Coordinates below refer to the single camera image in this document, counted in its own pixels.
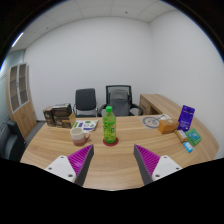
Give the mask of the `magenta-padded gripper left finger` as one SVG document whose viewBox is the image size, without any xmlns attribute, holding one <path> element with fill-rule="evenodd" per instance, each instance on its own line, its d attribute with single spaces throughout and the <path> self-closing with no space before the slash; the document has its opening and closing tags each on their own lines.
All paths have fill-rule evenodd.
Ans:
<svg viewBox="0 0 224 224">
<path fill-rule="evenodd" d="M 45 170 L 82 186 L 85 182 L 93 155 L 94 145 L 89 145 L 69 156 L 60 155 Z"/>
</svg>

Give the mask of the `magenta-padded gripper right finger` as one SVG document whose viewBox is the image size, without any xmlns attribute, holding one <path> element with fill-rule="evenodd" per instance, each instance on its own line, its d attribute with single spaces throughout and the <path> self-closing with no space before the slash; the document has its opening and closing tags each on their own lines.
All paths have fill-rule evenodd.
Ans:
<svg viewBox="0 0 224 224">
<path fill-rule="evenodd" d="M 158 156 L 137 144 L 134 145 L 134 156 L 145 185 L 181 170 L 168 155 Z"/>
</svg>

